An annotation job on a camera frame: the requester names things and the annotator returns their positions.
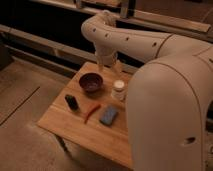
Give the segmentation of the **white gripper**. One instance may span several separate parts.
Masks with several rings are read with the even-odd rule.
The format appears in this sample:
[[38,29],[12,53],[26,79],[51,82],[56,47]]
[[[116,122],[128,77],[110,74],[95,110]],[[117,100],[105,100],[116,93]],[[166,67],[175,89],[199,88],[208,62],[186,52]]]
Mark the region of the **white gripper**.
[[122,72],[122,62],[117,61],[117,52],[116,51],[111,51],[111,52],[106,52],[106,51],[100,51],[96,50],[95,51],[95,56],[97,58],[97,67],[98,71],[102,72],[103,71],[103,65],[106,66],[113,66],[114,71],[119,74]]

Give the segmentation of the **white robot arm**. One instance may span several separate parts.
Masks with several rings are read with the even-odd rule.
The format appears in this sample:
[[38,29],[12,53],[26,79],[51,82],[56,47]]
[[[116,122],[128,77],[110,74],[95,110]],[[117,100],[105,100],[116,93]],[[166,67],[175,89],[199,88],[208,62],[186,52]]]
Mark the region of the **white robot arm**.
[[134,171],[205,171],[206,120],[213,103],[213,44],[171,33],[122,29],[102,11],[84,37],[100,66],[121,52],[144,65],[128,83],[126,116]]

